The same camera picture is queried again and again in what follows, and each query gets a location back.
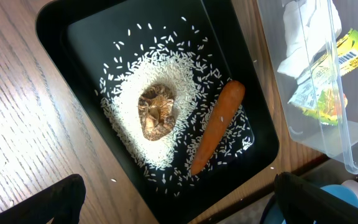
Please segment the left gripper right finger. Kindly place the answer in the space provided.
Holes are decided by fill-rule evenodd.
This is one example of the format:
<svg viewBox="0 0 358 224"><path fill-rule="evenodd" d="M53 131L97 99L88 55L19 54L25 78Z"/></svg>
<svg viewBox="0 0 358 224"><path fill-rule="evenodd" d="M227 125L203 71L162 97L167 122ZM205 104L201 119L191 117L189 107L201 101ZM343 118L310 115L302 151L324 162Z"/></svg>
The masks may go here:
<svg viewBox="0 0 358 224"><path fill-rule="evenodd" d="M358 208L289 173L274 180L275 196L285 221L358 224Z"/></svg>

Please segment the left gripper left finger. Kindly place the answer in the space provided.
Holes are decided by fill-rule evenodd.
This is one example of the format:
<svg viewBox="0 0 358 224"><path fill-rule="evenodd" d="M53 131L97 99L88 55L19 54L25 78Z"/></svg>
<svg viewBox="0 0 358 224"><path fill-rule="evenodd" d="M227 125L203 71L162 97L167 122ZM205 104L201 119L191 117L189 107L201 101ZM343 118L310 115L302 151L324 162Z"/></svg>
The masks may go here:
<svg viewBox="0 0 358 224"><path fill-rule="evenodd" d="M73 223L80 221L86 187L72 174L0 213L0 223Z"/></svg>

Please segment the green snack wrapper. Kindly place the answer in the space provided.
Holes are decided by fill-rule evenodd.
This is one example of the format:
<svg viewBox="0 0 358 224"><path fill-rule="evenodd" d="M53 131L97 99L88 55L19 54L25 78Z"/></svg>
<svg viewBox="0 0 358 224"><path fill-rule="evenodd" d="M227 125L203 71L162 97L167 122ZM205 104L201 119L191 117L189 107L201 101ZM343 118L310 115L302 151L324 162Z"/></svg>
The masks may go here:
<svg viewBox="0 0 358 224"><path fill-rule="evenodd" d="M358 31L351 29L337 41L340 75L344 76L358 67ZM321 56L302 74L306 80L298 85L289 104L302 110L305 116L318 119L322 124L336 126L341 109L335 105L334 88L330 69L334 68L328 55Z"/></svg>

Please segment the orange carrot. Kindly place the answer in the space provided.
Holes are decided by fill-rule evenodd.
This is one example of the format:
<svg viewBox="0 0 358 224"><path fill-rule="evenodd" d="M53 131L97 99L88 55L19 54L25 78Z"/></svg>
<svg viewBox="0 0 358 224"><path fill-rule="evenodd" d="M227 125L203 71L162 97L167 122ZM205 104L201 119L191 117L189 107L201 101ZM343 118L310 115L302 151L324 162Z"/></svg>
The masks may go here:
<svg viewBox="0 0 358 224"><path fill-rule="evenodd" d="M224 86L210 114L203 137L191 164L191 175L200 173L213 155L242 103L245 92L245 86L236 80L232 80Z"/></svg>

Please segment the golden brown food scrap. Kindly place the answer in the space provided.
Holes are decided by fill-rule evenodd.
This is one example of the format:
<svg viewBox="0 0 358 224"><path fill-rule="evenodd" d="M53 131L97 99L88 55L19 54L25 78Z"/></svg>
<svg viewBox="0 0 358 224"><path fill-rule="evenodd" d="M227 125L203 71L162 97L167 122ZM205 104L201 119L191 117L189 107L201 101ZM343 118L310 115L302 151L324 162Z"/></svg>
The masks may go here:
<svg viewBox="0 0 358 224"><path fill-rule="evenodd" d="M138 114L144 138L157 141L173 131L174 95L166 85L149 86L138 99Z"/></svg>

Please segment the dark blue plate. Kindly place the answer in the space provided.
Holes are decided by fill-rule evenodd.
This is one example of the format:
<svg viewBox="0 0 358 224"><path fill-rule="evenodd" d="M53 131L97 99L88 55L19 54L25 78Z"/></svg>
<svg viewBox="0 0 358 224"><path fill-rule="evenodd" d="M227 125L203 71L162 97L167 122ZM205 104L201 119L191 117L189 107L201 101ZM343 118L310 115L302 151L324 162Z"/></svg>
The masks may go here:
<svg viewBox="0 0 358 224"><path fill-rule="evenodd" d="M278 206L275 194L269 199L262 216L260 224L286 224L283 213Z"/></svg>

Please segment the white napkin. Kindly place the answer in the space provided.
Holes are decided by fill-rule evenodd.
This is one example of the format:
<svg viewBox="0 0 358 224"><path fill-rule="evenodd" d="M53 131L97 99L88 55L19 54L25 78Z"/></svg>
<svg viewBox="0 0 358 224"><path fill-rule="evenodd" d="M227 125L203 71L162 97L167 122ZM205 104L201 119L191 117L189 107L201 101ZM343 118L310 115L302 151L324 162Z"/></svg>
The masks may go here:
<svg viewBox="0 0 358 224"><path fill-rule="evenodd" d="M285 5L283 21L287 57L277 72L293 78L298 78L313 57L324 50L330 25L336 37L342 32L339 13L332 1L291 1Z"/></svg>

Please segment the black waste tray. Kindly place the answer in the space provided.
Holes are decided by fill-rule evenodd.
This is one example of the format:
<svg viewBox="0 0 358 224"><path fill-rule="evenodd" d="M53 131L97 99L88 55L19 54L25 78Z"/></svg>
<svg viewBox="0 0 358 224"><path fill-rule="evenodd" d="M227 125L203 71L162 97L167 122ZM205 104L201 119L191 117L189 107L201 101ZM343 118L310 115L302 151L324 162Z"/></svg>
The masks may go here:
<svg viewBox="0 0 358 224"><path fill-rule="evenodd" d="M203 174L192 187L153 184L141 173L99 106L96 87L104 60L134 58L135 49L151 44L153 34L182 31L189 19L211 40L212 62L224 78L246 88L242 102L245 135L251 145L226 166ZM187 223L271 164L279 141L242 30L230 0L52 1L39 12L35 29L40 43L85 109L111 152L160 223Z"/></svg>

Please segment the dark brown serving tray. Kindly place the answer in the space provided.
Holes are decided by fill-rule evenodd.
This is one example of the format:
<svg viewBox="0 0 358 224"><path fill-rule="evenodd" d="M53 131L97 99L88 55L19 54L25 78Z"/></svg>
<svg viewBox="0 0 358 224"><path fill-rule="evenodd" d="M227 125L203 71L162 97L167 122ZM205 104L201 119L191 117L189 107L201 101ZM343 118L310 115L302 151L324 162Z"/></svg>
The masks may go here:
<svg viewBox="0 0 358 224"><path fill-rule="evenodd" d="M329 159L301 174L301 178L318 186L342 184L346 180L358 182L358 174L345 170L342 163ZM199 223L258 223L273 193L263 193L257 198L242 199L233 206L214 215L207 215Z"/></svg>

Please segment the light blue plastic cup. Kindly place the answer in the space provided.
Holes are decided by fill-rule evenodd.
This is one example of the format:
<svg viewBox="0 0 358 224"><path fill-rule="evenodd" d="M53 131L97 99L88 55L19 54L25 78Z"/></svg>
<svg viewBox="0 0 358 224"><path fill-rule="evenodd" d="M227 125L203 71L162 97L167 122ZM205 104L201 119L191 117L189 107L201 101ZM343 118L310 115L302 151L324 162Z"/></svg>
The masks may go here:
<svg viewBox="0 0 358 224"><path fill-rule="evenodd" d="M332 184L321 187L321 190L324 190L325 192L358 208L357 195L346 186Z"/></svg>

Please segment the clear plastic bin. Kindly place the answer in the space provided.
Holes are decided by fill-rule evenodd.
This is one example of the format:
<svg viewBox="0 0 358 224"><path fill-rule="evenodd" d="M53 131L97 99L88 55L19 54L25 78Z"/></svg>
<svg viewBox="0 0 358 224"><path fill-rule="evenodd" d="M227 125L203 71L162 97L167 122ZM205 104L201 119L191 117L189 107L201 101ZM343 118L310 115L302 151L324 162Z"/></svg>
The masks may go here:
<svg viewBox="0 0 358 224"><path fill-rule="evenodd" d="M291 138L358 174L358 0L258 6Z"/></svg>

